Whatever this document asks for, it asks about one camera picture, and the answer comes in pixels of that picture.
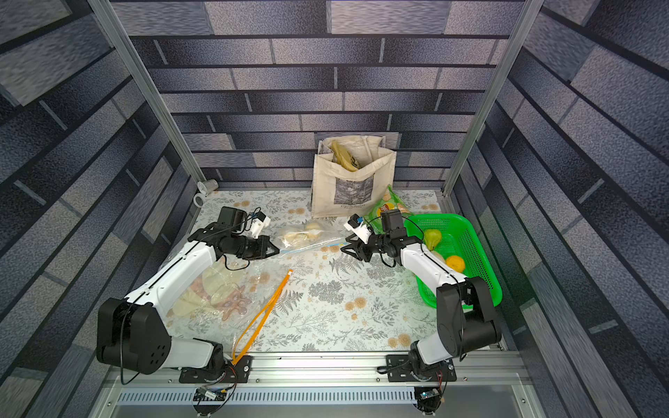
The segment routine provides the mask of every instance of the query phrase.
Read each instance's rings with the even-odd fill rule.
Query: green basket
[[[476,236],[474,227],[465,218],[455,213],[434,213],[425,215],[414,215],[409,217],[420,229],[438,229],[442,233],[442,241],[437,245],[435,251],[444,257],[459,255],[465,263],[464,275],[467,277],[480,276],[488,283],[492,303],[497,306],[502,301],[502,289],[490,267],[483,247]],[[408,235],[423,238],[421,231],[410,221],[404,221]],[[437,307],[437,299],[434,293],[417,276],[418,291],[426,305]]]

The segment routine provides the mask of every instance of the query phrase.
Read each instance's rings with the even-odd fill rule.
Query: printed image on bag
[[[334,189],[335,205],[361,205],[372,199],[374,175],[362,181],[337,179]]]

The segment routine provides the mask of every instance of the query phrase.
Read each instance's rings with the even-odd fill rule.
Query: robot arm
[[[365,262],[374,253],[381,257],[387,254],[395,263],[415,273],[435,294],[437,332],[414,342],[409,352],[417,376],[433,369],[430,367],[433,364],[451,357],[462,358],[467,352],[500,341],[502,335],[495,325],[496,312],[485,280],[456,272],[432,255],[419,238],[407,236],[399,210],[383,212],[381,224],[383,234],[366,230],[359,235],[363,224],[353,215],[347,229],[354,235],[347,238],[350,244],[341,251]],[[472,311],[463,313],[462,302],[473,305]]]
[[[234,254],[250,261],[279,253],[267,235],[259,235],[270,218],[251,217],[232,207],[217,222],[198,229],[179,253],[123,300],[108,299],[98,311],[98,361],[142,374],[167,367],[201,369],[204,379],[221,375],[225,360],[220,344],[169,335],[163,320],[179,296],[220,257]],[[252,237],[240,235],[251,231]]]

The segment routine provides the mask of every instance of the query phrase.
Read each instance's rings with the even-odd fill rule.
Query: snack bag
[[[402,212],[402,216],[409,217],[413,213],[404,205],[402,199],[399,198],[393,189],[388,185],[388,189],[385,191],[383,198],[372,208],[372,212],[365,215],[365,221],[368,221],[375,233],[383,232],[381,228],[381,212],[390,211],[392,209],[399,209]]]

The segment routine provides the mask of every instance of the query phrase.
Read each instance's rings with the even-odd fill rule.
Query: wall
[[[667,21],[546,0],[452,194],[550,417],[669,411]]]
[[[440,187],[522,1],[112,5],[208,178],[310,187],[318,139],[380,132]]]
[[[157,270],[195,184],[85,0],[0,7],[0,415],[86,417],[98,307]]]

